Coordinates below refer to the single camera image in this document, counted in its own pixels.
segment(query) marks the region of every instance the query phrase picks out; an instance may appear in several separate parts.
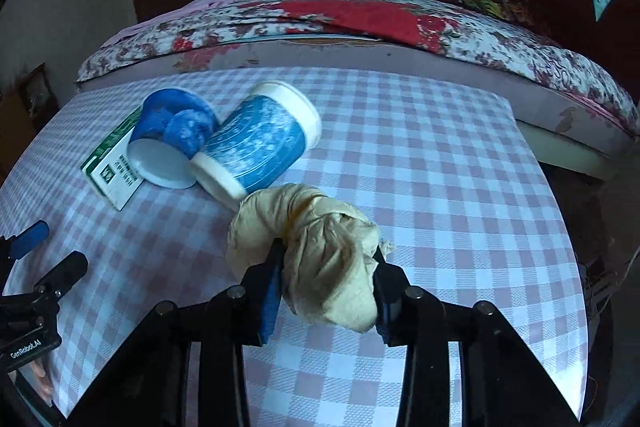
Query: table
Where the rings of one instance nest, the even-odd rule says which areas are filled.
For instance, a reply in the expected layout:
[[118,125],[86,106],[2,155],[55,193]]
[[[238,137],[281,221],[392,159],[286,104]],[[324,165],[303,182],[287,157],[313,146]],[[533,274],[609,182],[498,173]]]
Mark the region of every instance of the table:
[[[462,305],[494,302],[579,414],[587,364],[580,278],[508,102],[416,76],[322,68],[178,74],[80,94],[32,142],[0,190],[0,231],[45,219],[51,235],[16,265],[6,292],[30,289],[72,250],[89,259],[61,301],[63,343],[49,357],[60,410],[71,411],[156,302],[204,301],[233,282],[223,260],[232,214],[201,188],[145,183],[117,212],[82,177],[82,160],[153,90],[185,87],[225,117],[256,82],[273,78],[304,92],[323,123],[318,146],[277,183],[315,185],[355,204],[397,245],[390,261],[412,284]],[[449,351],[450,422],[459,425],[460,361],[454,344]],[[244,352],[254,425],[395,424],[404,349],[385,347],[375,331],[304,325],[283,304],[269,344]],[[192,383],[189,400],[195,394]]]

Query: light blue cup with white rim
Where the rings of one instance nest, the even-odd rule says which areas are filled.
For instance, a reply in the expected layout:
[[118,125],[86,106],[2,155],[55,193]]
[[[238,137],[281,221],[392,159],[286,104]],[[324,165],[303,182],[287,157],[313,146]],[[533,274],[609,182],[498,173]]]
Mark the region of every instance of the light blue cup with white rim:
[[147,181],[165,188],[188,188],[196,178],[189,161],[215,130],[218,118],[209,103],[178,87],[146,97],[127,155]]
[[269,187],[318,143],[322,121],[295,87],[270,80],[222,123],[190,162],[198,183],[233,210],[247,195]]

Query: screw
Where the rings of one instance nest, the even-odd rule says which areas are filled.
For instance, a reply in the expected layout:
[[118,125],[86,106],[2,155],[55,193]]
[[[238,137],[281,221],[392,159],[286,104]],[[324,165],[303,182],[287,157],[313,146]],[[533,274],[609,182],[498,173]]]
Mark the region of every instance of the screw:
[[171,301],[161,301],[161,302],[158,302],[158,304],[156,304],[154,311],[158,315],[166,315],[167,313],[174,311],[174,308],[175,308],[175,304],[172,303]]
[[410,299],[420,299],[424,295],[424,290],[420,286],[407,286],[404,294]]
[[244,286],[241,286],[239,284],[231,286],[231,288],[226,291],[226,294],[232,299],[241,299],[242,297],[244,297],[245,293],[246,291],[244,289]]
[[495,306],[489,301],[479,301],[476,303],[476,309],[483,315],[493,315]]

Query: checkered tablecloth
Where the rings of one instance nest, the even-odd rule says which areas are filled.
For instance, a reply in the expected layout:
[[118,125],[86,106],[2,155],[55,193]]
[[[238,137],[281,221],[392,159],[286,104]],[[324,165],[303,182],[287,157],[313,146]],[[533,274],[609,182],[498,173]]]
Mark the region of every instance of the checkered tablecloth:
[[[233,281],[223,260],[231,213],[198,186],[143,184],[117,212],[79,166],[160,87],[188,88],[224,118],[257,82],[290,82],[316,105],[322,138],[278,183],[316,185],[355,204],[398,249],[390,261],[440,299],[493,301],[576,413],[587,334],[578,270],[561,214],[508,102],[426,78],[321,68],[190,73],[76,96],[33,141],[0,190],[0,233],[45,219],[47,242],[16,264],[6,293],[27,291],[72,250],[89,272],[61,301],[62,346],[49,356],[69,413],[137,322],[161,299],[188,305]],[[404,349],[375,331],[309,326],[280,306],[263,348],[245,348],[256,426],[395,424]],[[450,346],[452,425],[460,364]],[[194,386],[190,387],[190,418]]]

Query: floral bedsheet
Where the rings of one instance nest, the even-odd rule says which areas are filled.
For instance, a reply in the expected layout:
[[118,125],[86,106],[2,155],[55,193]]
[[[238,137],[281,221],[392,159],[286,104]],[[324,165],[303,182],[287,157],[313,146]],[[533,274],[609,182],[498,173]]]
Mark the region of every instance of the floral bedsheet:
[[582,95],[640,134],[638,108],[607,71],[531,31],[437,0],[243,0],[162,22],[100,48],[78,82],[140,60],[259,37],[348,34],[379,38],[509,71]]

